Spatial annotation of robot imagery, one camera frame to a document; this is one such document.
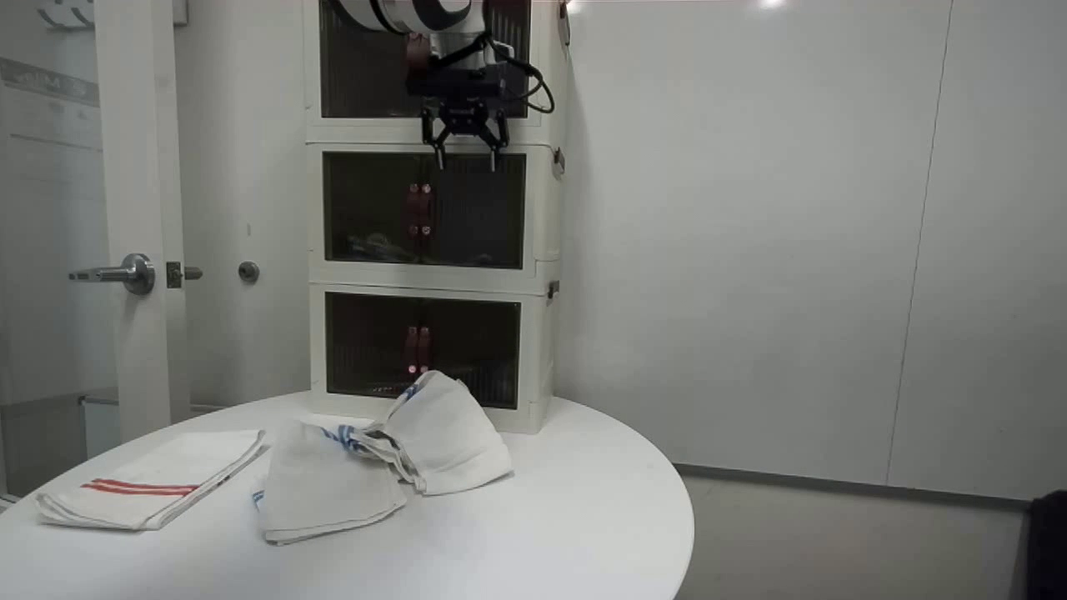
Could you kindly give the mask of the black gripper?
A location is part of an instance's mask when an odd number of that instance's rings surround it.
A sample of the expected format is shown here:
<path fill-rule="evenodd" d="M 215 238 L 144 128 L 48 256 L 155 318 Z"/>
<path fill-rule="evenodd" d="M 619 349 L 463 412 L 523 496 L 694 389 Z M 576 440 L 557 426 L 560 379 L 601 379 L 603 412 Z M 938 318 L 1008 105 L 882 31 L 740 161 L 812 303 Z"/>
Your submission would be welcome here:
<path fill-rule="evenodd" d="M 512 76 L 504 65 L 457 70 L 427 65 L 405 72 L 405 90 L 422 101 L 420 138 L 432 149 L 435 170 L 445 170 L 445 138 L 474 134 L 491 164 L 501 164 L 509 142 L 505 102 Z"/>

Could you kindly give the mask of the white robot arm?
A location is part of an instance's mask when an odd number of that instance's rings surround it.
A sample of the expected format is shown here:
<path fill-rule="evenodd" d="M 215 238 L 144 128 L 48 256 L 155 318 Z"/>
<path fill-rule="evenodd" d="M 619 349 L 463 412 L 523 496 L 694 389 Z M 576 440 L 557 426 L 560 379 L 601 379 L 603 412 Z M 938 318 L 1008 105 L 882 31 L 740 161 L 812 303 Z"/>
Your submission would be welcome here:
<path fill-rule="evenodd" d="M 454 138 L 477 138 L 496 164 L 520 61 L 496 41 L 483 0 L 334 0 L 363 31 L 403 41 L 403 85 L 420 101 L 420 138 L 445 164 Z"/>

